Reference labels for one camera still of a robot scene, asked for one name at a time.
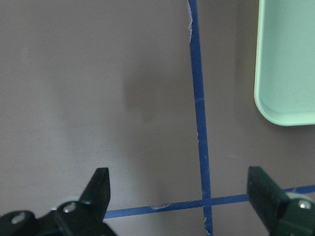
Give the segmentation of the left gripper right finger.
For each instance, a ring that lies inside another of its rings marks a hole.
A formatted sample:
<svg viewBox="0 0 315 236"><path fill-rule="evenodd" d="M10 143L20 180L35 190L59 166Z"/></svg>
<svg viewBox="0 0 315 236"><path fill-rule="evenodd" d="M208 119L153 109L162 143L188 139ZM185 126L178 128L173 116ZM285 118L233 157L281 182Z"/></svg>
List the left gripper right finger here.
<svg viewBox="0 0 315 236"><path fill-rule="evenodd" d="M259 166L248 168L247 195L270 236L315 234L315 202L306 195L285 192Z"/></svg>

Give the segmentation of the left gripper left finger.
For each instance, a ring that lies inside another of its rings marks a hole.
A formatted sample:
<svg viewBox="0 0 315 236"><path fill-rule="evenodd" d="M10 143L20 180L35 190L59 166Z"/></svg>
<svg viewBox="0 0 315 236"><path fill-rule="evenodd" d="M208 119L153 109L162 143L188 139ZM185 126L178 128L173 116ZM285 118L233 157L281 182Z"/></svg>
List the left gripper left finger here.
<svg viewBox="0 0 315 236"><path fill-rule="evenodd" d="M97 168L77 201L68 201L36 218L28 210L0 217L2 236L114 236L103 222L110 202L108 168Z"/></svg>

